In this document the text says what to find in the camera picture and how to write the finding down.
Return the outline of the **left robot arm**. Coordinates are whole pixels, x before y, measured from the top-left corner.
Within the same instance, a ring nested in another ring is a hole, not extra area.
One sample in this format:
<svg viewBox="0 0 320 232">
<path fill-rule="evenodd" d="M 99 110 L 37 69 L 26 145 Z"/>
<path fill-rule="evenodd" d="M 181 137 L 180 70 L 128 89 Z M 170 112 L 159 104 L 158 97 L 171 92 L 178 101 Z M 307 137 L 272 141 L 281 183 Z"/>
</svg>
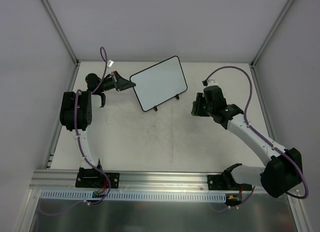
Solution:
<svg viewBox="0 0 320 232">
<path fill-rule="evenodd" d="M 104 108 L 106 95 L 104 92 L 115 89 L 124 91 L 136 86 L 117 71 L 105 74 L 99 78 L 95 73 L 85 77 L 87 90 L 77 92 L 65 92 L 60 108 L 60 123 L 73 136 L 80 156 L 80 170 L 92 170 L 87 175 L 87 181 L 93 187 L 99 187 L 104 183 L 105 176 L 97 153 L 89 142 L 89 126 L 93 121 L 93 109 Z"/>
</svg>

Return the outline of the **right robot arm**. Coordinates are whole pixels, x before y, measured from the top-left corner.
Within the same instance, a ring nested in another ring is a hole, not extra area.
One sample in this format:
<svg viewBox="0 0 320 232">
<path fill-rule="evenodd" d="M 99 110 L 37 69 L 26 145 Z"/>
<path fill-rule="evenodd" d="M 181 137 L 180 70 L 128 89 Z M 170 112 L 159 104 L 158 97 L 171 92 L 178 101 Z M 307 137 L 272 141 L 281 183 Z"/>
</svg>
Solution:
<svg viewBox="0 0 320 232">
<path fill-rule="evenodd" d="M 214 185 L 223 185 L 229 190 L 241 185 L 260 186 L 270 196 L 278 198 L 305 182 L 301 153 L 295 148 L 285 148 L 253 128 L 242 109 L 227 104 L 219 86 L 208 86 L 197 93 L 191 114 L 213 118 L 215 123 L 242 140 L 263 164 L 262 167 L 231 165 L 214 180 Z"/>
</svg>

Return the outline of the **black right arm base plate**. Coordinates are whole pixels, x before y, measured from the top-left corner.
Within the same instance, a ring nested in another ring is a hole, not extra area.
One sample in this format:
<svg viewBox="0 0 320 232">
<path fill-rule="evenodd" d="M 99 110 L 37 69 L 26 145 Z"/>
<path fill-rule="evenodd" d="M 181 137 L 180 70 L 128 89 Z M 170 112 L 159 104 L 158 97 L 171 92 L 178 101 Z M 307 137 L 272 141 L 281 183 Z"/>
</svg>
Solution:
<svg viewBox="0 0 320 232">
<path fill-rule="evenodd" d="M 207 187 L 209 191 L 251 191 L 253 186 L 246 183 L 236 183 L 235 180 L 225 174 L 207 175 Z"/>
</svg>

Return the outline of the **black-framed whiteboard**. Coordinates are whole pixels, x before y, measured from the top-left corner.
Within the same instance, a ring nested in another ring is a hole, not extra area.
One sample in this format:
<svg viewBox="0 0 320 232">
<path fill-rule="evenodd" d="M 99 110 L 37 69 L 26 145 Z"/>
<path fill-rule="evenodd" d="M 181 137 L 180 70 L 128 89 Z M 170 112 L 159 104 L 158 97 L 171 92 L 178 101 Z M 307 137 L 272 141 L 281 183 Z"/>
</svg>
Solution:
<svg viewBox="0 0 320 232">
<path fill-rule="evenodd" d="M 153 110 L 188 90 L 180 58 L 174 55 L 129 77 L 143 112 Z"/>
</svg>

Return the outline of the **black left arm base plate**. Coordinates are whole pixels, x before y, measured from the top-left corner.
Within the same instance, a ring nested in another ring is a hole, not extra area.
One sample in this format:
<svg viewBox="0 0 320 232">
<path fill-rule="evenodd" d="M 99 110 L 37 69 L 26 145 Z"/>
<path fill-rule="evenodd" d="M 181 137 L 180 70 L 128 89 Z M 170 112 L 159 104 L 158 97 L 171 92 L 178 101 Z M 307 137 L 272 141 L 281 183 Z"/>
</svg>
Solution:
<svg viewBox="0 0 320 232">
<path fill-rule="evenodd" d="M 118 189 L 120 182 L 120 174 L 116 172 L 105 172 L 105 174 L 108 176 L 110 180 L 110 187 L 112 189 Z M 104 185 L 106 185 L 106 188 L 109 187 L 108 180 L 102 173 L 93 168 L 79 168 L 75 181 L 76 188 L 101 189 L 104 187 Z"/>
</svg>

